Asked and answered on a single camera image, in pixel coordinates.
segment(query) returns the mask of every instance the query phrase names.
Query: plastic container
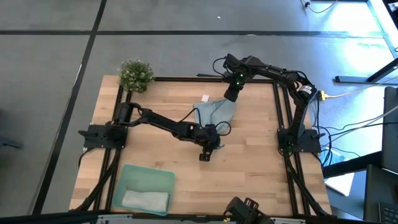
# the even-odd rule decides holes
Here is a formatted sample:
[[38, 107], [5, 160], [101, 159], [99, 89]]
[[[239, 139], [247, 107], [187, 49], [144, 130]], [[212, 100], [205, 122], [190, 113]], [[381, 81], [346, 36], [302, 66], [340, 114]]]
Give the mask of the plastic container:
[[[173, 172], [138, 167], [133, 165], [124, 165], [118, 182], [118, 186], [116, 187], [116, 193], [113, 197], [112, 205], [116, 208], [140, 210], [146, 213], [165, 216], [169, 213], [170, 203], [173, 199], [174, 185], [175, 174]], [[159, 213], [140, 208], [123, 206], [122, 201], [124, 194], [127, 190], [133, 190], [135, 192], [169, 193], [167, 211]]]

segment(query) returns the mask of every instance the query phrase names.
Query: potted plant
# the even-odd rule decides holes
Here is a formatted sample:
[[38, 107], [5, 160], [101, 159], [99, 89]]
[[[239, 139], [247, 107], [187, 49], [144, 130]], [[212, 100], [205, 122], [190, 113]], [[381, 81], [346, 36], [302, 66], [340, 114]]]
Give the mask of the potted plant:
[[127, 91], [143, 93], [155, 80], [151, 65], [138, 59], [122, 62], [118, 83]]

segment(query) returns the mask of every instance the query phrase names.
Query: wooden tabletop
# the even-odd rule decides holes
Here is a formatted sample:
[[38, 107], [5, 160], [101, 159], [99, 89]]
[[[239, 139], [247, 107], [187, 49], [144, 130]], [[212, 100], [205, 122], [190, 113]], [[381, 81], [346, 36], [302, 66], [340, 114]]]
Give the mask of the wooden tabletop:
[[[93, 116], [95, 124], [111, 120], [118, 92], [116, 81], [116, 76], [103, 78]], [[200, 103], [202, 95], [209, 95], [209, 101], [221, 100], [227, 87], [226, 83], [155, 82], [145, 93], [134, 93], [131, 101], [180, 120], [194, 103]], [[282, 90], [280, 97], [284, 105]], [[288, 126], [284, 106], [282, 111]], [[187, 121], [194, 121], [193, 115]], [[214, 151], [210, 162], [198, 160], [200, 146], [179, 141], [161, 129], [145, 124], [130, 128], [117, 177], [125, 164], [174, 172], [176, 183], [170, 214], [222, 215], [228, 202], [238, 196], [243, 200], [251, 197], [268, 215], [291, 215], [285, 165], [277, 152], [279, 124], [272, 85], [245, 84], [231, 125], [231, 134], [221, 137], [225, 147]], [[97, 184], [103, 155], [104, 149], [97, 149], [82, 159], [70, 208], [79, 206]], [[307, 188], [323, 209], [330, 212], [319, 161], [311, 154], [300, 155]], [[107, 188], [104, 188], [100, 208], [104, 207]], [[295, 188], [298, 208], [303, 213], [300, 191]], [[112, 211], [128, 212], [118, 208]]]

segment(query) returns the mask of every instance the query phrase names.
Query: white cloth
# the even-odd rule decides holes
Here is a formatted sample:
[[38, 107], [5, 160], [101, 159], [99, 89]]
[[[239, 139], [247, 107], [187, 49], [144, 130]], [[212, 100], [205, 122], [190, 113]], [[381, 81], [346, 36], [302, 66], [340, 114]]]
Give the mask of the white cloth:
[[135, 192], [126, 191], [122, 205], [153, 212], [166, 212], [169, 203], [169, 194], [164, 192]]

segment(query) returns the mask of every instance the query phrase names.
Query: gray floor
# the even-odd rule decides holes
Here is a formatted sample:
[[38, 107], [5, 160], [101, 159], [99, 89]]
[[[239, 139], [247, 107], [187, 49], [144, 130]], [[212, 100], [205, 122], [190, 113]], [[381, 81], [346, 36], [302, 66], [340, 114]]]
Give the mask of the gray floor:
[[[313, 2], [312, 6], [322, 9], [328, 4]], [[90, 30], [99, 5], [100, 0], [3, 0], [0, 29]], [[339, 2], [324, 14], [313, 14], [304, 11], [299, 0], [289, 4], [108, 0], [99, 29], [350, 31], [360, 35], [379, 30], [365, 3]], [[87, 36], [0, 35], [0, 134], [25, 144], [23, 150], [0, 150], [2, 217], [29, 213], [87, 41]], [[103, 75], [116, 75], [123, 60], [140, 58], [150, 62], [158, 76], [192, 77], [212, 73], [211, 63], [227, 53], [255, 55], [265, 63], [302, 70], [329, 95], [362, 87], [336, 84], [334, 76], [368, 76], [393, 59], [381, 37], [97, 36], [44, 212], [68, 210], [83, 145], [77, 131], [91, 120]], [[322, 102], [320, 124], [341, 127], [381, 114], [383, 88]], [[378, 151], [381, 127], [347, 135], [334, 146], [360, 155]]]

